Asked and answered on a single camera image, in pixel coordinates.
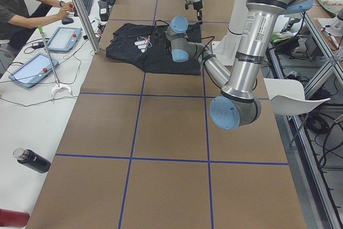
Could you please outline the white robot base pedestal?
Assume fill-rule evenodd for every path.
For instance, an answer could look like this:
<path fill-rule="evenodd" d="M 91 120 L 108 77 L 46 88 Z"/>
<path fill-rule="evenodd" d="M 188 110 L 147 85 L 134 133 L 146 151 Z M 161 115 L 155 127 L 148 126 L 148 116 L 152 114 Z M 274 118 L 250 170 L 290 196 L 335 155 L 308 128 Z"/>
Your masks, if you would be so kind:
<path fill-rule="evenodd" d="M 223 65 L 233 65 L 245 21 L 248 16 L 247 0 L 235 0 L 227 34 L 221 41 L 212 42 L 214 55 Z"/>

